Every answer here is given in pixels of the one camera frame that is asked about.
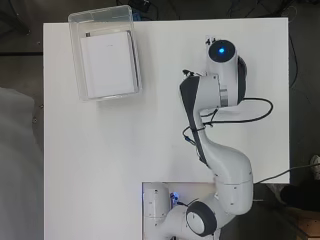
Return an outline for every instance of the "black wire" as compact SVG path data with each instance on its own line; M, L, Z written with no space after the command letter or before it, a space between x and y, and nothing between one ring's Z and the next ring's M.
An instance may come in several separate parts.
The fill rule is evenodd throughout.
M116 4L117 4L117 6L124 5L122 2L120 2L120 0L116 0Z
M310 164L310 165L305 165L305 166L300 166L300 167L292 167L292 168L290 168L290 169L288 169L288 170L286 170L286 171L284 171L284 172L282 172L282 173L279 173L278 175L275 175L275 176L269 177L269 178L265 178L265 179L263 179L263 180L261 180L261 181L259 181L259 182L256 182L255 184L259 184L259 183L262 183L262 182L265 182L265 181L268 181L268 180L271 180L271 179L280 177L280 176L282 176L283 174L286 174L287 172L290 172L290 171L292 171L292 170L301 169L301 168L315 167L315 166L319 166L319 165L320 165L320 163L315 163L315 164Z
M157 20L159 20L159 8L152 2L150 2L150 4L156 9L156 11L157 11Z
M244 120L228 120L228 121L213 121L213 118L215 117L215 115L218 112L218 109L215 109L212 113L209 113L207 115L203 115L201 117L209 117L210 115L212 115L211 120L209 122L204 122L203 125L204 127L201 129L197 129L196 131L200 131L203 130L207 125L211 126L215 123L249 123L249 122L256 122L259 121L261 119L266 118L267 116L269 116L271 114L271 112L273 111L273 104L271 101L269 101L268 99L264 99L264 98L244 98L244 101L263 101L263 102L267 102L270 104L270 109L269 111L260 116L260 117L256 117L256 118L251 118L251 119L244 119ZM196 146L196 142L191 139L188 135L186 135L186 131L190 129L190 126L186 127L183 131L182 131L182 135L184 137L184 139L189 142L191 145Z
M291 47L292 47L292 52L293 52L293 56L294 56L294 61L295 61L295 64L296 64L296 74L295 74L295 76L294 76L294 79L293 79L292 83L291 83L290 86L289 86L289 88L292 88L293 85L296 83L297 78L298 78L299 65L298 65L298 59L297 59L297 55L296 55L296 50L294 49L292 37L291 37L290 34L289 34L289 39L290 39L290 44L291 44Z
M172 10L174 11L174 13L176 14L176 16L177 16L178 19L180 20L180 15L179 15L179 13L178 13L178 11L177 11L177 8L176 8L175 5L173 4L172 0L168 0L168 2L169 2L169 4L170 4Z
M141 19L147 19L147 20L149 20L149 21L153 21L151 18L145 17L145 16L141 16Z
M218 112L218 108L217 109L215 109L213 112L211 112L211 113L208 113L208 114L205 114L205 115L200 115L200 117L210 117L210 116L213 116L212 118L211 118L211 121L212 121L212 119L214 118L214 116L216 115L216 113Z
M180 202L180 201L178 201L177 204L178 204L178 205L182 205L182 206L189 207L192 203L194 203L194 202L197 201L197 200L199 200L199 198L193 199L193 200L192 200L191 202L189 202L188 204L185 204L185 203Z
M244 120L228 120L228 121L209 121L209 122L204 122L203 125L212 125L212 124L216 124L216 123L249 123L249 122L256 122L256 121L259 121L261 119L264 119L266 118L267 116L269 116L273 110L273 104L271 101L269 101L268 99L264 99L264 98L244 98L243 100L245 101L263 101L263 102L266 102L266 103L269 103L270 105L270 109L269 111L260 116L260 117L256 117L256 118L251 118L251 119L244 119Z

